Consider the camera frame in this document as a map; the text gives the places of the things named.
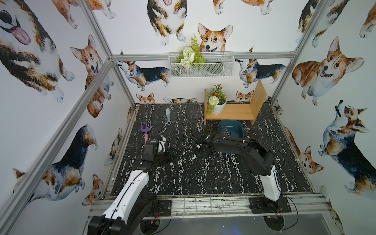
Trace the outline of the teal plastic storage box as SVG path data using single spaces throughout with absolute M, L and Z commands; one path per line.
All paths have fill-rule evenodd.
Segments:
M 242 123 L 238 120 L 221 120 L 218 124 L 218 134 L 224 137 L 244 139 Z

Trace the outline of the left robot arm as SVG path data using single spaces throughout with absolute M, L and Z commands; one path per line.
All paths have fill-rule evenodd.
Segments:
M 174 148 L 165 148 L 165 142 L 165 137 L 146 141 L 119 195 L 101 216 L 90 220 L 88 235 L 131 235 L 144 217 L 157 209 L 156 194 L 146 192 L 149 175 L 173 162 L 179 153 Z

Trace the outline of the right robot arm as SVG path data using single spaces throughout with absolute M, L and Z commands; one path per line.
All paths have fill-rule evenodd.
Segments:
M 207 157 L 216 151 L 224 151 L 243 157 L 253 173 L 261 179 L 266 206 L 270 210 L 279 207 L 283 196 L 276 176 L 276 154 L 267 144 L 258 142 L 255 138 L 204 135 L 198 131 L 191 134 L 191 139 L 198 148 L 198 156 Z

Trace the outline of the purple pink garden rake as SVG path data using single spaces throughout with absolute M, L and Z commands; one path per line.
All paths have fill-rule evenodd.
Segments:
M 151 131 L 152 129 L 152 123 L 151 121 L 145 121 L 145 122 L 141 122 L 141 131 L 144 133 L 144 144 L 146 144 L 146 142 L 148 141 L 148 133 Z

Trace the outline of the teal cleaning brush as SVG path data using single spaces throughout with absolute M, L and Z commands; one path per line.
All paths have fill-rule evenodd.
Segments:
M 166 115 L 166 124 L 167 125 L 171 125 L 170 109 L 169 108 L 166 108 L 165 115 Z

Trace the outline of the potted flower white pot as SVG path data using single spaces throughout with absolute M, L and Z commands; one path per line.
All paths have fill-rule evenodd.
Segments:
M 227 102 L 227 97 L 222 89 L 222 85 L 218 84 L 208 91 L 208 106 L 206 111 L 207 114 L 219 115 L 224 110 Z

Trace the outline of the wooden desk shelf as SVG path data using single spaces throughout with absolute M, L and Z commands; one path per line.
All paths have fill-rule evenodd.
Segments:
M 261 81 L 257 82 L 249 104 L 225 104 L 223 111 L 218 115 L 206 113 L 208 98 L 205 98 L 204 124 L 206 125 L 207 120 L 249 120 L 251 125 L 254 125 L 266 98 L 267 93 Z

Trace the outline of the green fern white flowers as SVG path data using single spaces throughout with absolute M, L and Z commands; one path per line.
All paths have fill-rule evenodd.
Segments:
M 200 52 L 200 46 L 195 34 L 191 37 L 191 45 L 180 51 L 176 62 L 186 69 L 196 64 L 205 64 L 206 60 Z

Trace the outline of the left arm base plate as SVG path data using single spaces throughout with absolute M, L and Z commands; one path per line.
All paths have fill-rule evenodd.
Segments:
M 142 198 L 135 203 L 129 217 L 156 217 L 160 216 L 164 212 L 171 212 L 171 207 L 171 200 Z

